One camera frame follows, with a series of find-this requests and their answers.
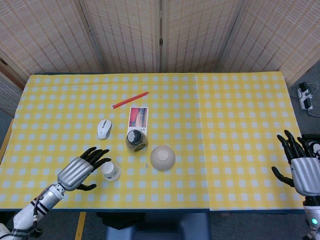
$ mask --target red pen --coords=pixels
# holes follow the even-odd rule
[[[119,102],[119,103],[117,103],[117,104],[115,104],[115,105],[112,105],[112,107],[113,107],[114,109],[116,109],[116,108],[118,108],[118,107],[120,107],[120,106],[122,106],[122,105],[124,105],[124,104],[127,104],[127,103],[133,101],[133,100],[142,98],[143,96],[147,95],[148,93],[149,93],[149,92],[146,91],[146,92],[141,93],[141,94],[139,94],[139,95],[137,95],[137,96],[133,96],[133,97],[127,99],[127,100],[124,100],[124,101]]]

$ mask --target paper cup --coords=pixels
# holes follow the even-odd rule
[[[102,165],[101,171],[104,179],[108,181],[115,181],[121,175],[120,167],[111,161],[105,162]]]

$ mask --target floor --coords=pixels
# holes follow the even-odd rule
[[[320,85],[320,61],[303,75],[297,83],[317,82]],[[302,134],[320,134],[320,118],[307,114],[300,109],[296,89],[290,88],[292,106]],[[313,95],[313,111],[320,115],[320,86]],[[0,112],[0,143],[2,144],[11,118]],[[78,212],[50,212],[39,222],[43,235],[39,240],[55,240],[75,238]],[[212,240],[300,240],[309,231],[303,214],[258,214],[258,213],[210,213]],[[87,212],[82,234],[83,240],[105,239],[105,226],[95,212]]]

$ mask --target robotic forearm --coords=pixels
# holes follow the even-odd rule
[[[305,197],[303,208],[312,232],[304,239],[320,240],[320,162],[306,140],[297,138],[301,146],[288,130],[284,134],[288,140],[281,135],[277,135],[277,138],[283,146],[292,178],[283,176],[275,166],[271,169],[281,182],[295,188]]]
[[[72,160],[57,176],[57,184],[51,184],[43,192],[31,201],[25,208],[13,218],[14,228],[9,231],[0,223],[0,240],[18,240],[25,238],[36,229],[37,222],[45,216],[60,200],[65,191],[75,189],[89,191],[97,185],[86,186],[82,182],[102,164],[111,161],[110,158],[99,160],[106,150],[96,150],[96,147],[88,149],[80,157]]]

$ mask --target robotic hand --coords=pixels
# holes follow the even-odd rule
[[[45,188],[39,196],[18,212],[13,218],[14,228],[10,232],[0,223],[0,240],[18,240],[28,237],[37,227],[37,222],[45,216],[60,200],[65,191],[75,189],[90,191],[97,185],[89,186],[82,182],[102,164],[111,161],[110,158],[100,159],[109,150],[91,147],[80,157],[73,159],[57,176],[57,184]]]
[[[283,176],[275,166],[271,169],[277,179],[305,196],[303,208],[311,232],[303,239],[320,240],[320,162],[306,140],[297,138],[301,147],[288,130],[284,130],[284,134],[288,140],[281,135],[277,135],[277,138],[282,143],[292,178]]]

